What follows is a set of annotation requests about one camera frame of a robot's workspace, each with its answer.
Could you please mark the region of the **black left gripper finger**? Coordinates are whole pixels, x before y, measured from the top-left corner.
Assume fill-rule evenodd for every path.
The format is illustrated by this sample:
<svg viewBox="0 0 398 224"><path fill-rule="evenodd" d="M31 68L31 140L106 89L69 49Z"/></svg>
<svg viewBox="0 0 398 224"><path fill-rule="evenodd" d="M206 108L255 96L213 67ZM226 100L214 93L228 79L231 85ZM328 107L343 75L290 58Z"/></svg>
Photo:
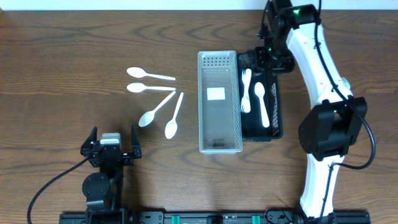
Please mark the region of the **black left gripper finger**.
<svg viewBox="0 0 398 224"><path fill-rule="evenodd" d="M82 144L82 146L81 146L82 149L90 148L92 142L97 140L97 130L98 130L98 128L96 126L94 126L90 135L87 137L86 141Z"/></svg>
<svg viewBox="0 0 398 224"><path fill-rule="evenodd" d="M137 138L136 129L134 125L131 126L131 146L132 147L139 147L139 140Z"/></svg>

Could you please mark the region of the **white plastic fork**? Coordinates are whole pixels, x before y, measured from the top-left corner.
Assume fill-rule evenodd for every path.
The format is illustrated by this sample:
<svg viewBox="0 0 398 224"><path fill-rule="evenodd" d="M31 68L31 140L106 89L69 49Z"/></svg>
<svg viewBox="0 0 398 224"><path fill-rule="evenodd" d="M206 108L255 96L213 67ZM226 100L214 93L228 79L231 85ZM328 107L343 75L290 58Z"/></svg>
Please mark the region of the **white plastic fork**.
<svg viewBox="0 0 398 224"><path fill-rule="evenodd" d="M243 97L241 98L241 112L249 113L251 111L251 103L249 99L249 86L251 82L252 71L247 68L242 71L242 83L243 83Z"/></svg>
<svg viewBox="0 0 398 224"><path fill-rule="evenodd" d="M243 97L241 100L241 111L244 113L250 112L250 104L248 100L248 93L247 93L247 87L248 87L248 75L249 75L249 69L245 69L245 71L242 72L242 82L243 82Z"/></svg>
<svg viewBox="0 0 398 224"><path fill-rule="evenodd" d="M344 83L345 87L347 87L347 89L350 90L351 89L351 85L349 84L349 81L345 77L342 77L341 80Z"/></svg>

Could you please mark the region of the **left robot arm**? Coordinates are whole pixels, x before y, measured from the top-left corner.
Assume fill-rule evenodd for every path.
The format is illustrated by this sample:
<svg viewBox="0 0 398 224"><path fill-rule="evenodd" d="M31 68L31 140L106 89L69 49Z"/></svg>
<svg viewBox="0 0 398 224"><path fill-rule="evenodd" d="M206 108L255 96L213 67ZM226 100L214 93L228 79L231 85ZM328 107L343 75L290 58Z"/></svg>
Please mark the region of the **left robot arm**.
<svg viewBox="0 0 398 224"><path fill-rule="evenodd" d="M119 133L104 133L98 140L97 127L94 127L82 144L80 154L99 169L82 184L87 206L86 222L138 223L134 210L121 203L124 167L132 166L136 159L142 157L134 126L131 127L131 151L122 152Z"/></svg>

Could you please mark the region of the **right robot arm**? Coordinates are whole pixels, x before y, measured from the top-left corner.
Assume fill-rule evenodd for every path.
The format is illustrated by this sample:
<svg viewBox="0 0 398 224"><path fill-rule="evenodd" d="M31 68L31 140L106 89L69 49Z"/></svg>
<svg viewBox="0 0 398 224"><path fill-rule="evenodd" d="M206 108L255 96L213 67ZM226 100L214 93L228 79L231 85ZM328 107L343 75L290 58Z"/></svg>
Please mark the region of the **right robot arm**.
<svg viewBox="0 0 398 224"><path fill-rule="evenodd" d="M294 223L366 223L367 213L336 213L333 192L338 169L361 128L370 131L363 97L354 97L334 64L320 18L321 7L294 6L290 1L267 1L256 54L257 66L268 75L298 67L310 98L311 110L298 127L298 137L307 155L305 187Z"/></svg>

